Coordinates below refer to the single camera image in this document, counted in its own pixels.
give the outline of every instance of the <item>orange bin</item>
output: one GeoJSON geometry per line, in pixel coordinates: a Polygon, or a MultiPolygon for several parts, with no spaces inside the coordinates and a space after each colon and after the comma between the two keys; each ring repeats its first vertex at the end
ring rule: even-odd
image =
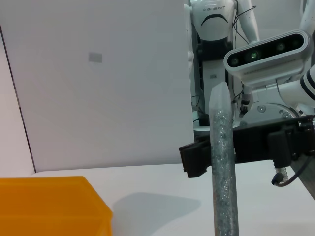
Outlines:
{"type": "Polygon", "coordinates": [[[0,178],[0,236],[111,236],[112,217],[84,177],[0,178]]]}

